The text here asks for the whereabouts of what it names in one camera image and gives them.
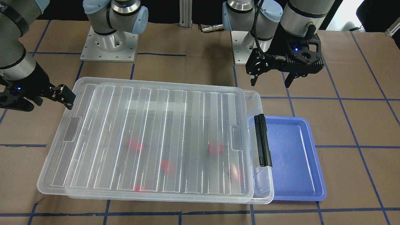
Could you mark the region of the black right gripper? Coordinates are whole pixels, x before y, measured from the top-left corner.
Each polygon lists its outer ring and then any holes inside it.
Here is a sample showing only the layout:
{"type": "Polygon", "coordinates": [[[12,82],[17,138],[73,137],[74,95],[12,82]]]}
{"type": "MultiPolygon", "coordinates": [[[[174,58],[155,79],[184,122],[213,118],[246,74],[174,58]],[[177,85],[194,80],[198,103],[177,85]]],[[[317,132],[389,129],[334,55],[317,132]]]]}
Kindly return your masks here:
{"type": "Polygon", "coordinates": [[[41,106],[43,98],[63,104],[72,110],[76,95],[65,84],[54,86],[42,67],[36,63],[34,70],[25,78],[16,81],[6,81],[1,77],[0,107],[4,109],[30,112],[34,104],[41,106]]]}

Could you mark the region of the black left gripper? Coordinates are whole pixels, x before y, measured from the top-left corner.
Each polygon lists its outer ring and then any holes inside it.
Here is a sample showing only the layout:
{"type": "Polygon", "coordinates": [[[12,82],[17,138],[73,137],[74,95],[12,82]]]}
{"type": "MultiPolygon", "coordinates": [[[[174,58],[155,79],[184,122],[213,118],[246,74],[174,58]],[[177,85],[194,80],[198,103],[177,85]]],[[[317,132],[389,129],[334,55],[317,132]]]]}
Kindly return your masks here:
{"type": "Polygon", "coordinates": [[[245,64],[246,73],[250,75],[251,86],[256,85],[258,77],[271,69],[288,72],[284,84],[289,88],[300,74],[316,74],[324,68],[321,57],[321,41],[316,26],[306,26],[304,37],[289,33],[281,24],[278,25],[269,53],[253,48],[245,64]]]}

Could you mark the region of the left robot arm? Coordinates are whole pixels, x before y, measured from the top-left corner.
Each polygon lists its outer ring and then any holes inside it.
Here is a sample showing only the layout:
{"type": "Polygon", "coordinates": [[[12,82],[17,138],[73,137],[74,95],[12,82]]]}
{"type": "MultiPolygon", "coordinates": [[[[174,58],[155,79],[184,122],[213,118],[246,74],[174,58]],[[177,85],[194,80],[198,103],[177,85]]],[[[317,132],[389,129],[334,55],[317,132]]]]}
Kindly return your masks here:
{"type": "Polygon", "coordinates": [[[224,30],[247,32],[252,42],[246,73],[252,86],[270,70],[288,73],[284,84],[317,74],[324,68],[317,34],[333,0],[226,0],[222,5],[224,30]]]}

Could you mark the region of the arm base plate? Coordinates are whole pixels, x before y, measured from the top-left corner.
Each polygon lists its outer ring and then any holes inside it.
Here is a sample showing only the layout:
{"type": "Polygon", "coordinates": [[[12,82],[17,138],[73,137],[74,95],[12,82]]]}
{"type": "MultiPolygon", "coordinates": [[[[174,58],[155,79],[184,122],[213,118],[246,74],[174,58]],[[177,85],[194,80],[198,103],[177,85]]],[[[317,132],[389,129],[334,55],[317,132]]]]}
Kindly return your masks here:
{"type": "Polygon", "coordinates": [[[246,31],[231,31],[230,33],[234,65],[245,66],[253,48],[257,47],[255,39],[250,32],[246,31]]]}
{"type": "Polygon", "coordinates": [[[115,33],[102,36],[90,28],[80,60],[84,62],[122,62],[134,63],[138,34],[117,30],[115,33]]]}

